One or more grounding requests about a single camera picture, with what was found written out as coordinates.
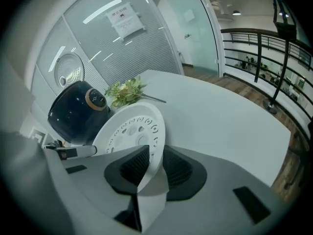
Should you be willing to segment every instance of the white table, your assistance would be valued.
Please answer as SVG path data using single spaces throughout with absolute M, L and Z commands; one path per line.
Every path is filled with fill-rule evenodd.
M 147 70 L 141 99 L 158 107 L 166 144 L 234 162 L 271 186 L 286 156 L 290 131 L 266 110 L 227 89 L 191 77 Z

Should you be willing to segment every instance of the wooden floor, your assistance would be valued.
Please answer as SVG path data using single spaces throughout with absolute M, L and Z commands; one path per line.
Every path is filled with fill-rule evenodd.
M 263 100 L 266 97 L 260 92 L 258 92 L 257 90 L 250 87 L 249 85 L 240 82 L 239 80 L 236 80 L 227 76 L 224 76 L 224 77 L 211 76 L 211 75 L 199 72 L 199 71 L 197 72 L 195 69 L 190 68 L 190 67 L 184 67 L 184 72 L 186 76 L 203 80 L 203 81 L 221 86 L 223 88 L 226 88 L 234 93 L 237 93 L 249 99 L 250 101 L 254 102 L 255 104 L 262 107 L 266 111 L 266 109 L 263 107 L 263 104 L 262 104 Z M 295 123 L 288 117 L 286 113 L 283 112 L 282 109 L 279 109 L 278 113 L 274 116 L 283 125 L 285 125 L 291 132 L 291 139 L 290 139 L 289 147 L 293 149 L 300 149 L 301 146 L 300 146 L 298 139 L 295 139 L 293 136 L 294 133 L 298 130 Z M 294 177 L 295 172 L 298 168 L 298 165 L 299 165 L 298 156 L 288 151 L 285 157 L 283 166 L 280 169 L 280 172 L 274 184 L 272 185 L 272 189 L 285 201 L 291 201 L 295 199 L 301 192 L 302 188 L 298 186 L 298 183 L 302 177 L 303 172 L 301 172 L 298 175 L 295 183 L 289 189 L 284 189 L 285 183 L 290 182 L 292 178 Z

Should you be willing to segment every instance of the glass door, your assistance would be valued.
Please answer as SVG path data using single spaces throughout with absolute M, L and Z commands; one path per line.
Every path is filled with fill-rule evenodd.
M 182 62 L 205 73 L 218 75 L 214 33 L 201 0 L 160 0 L 158 8 Z

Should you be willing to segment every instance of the dark blue air fryer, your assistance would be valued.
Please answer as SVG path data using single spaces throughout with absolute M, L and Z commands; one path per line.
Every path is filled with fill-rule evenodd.
M 48 122 L 69 143 L 91 145 L 108 120 L 104 96 L 86 81 L 64 89 L 53 102 Z

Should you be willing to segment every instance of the stand base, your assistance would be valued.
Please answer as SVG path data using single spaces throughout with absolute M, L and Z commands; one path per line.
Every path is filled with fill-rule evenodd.
M 269 112 L 276 114 L 278 112 L 278 108 L 276 105 L 270 105 L 270 100 L 269 99 L 265 99 L 263 100 L 263 106 L 266 110 L 268 110 Z

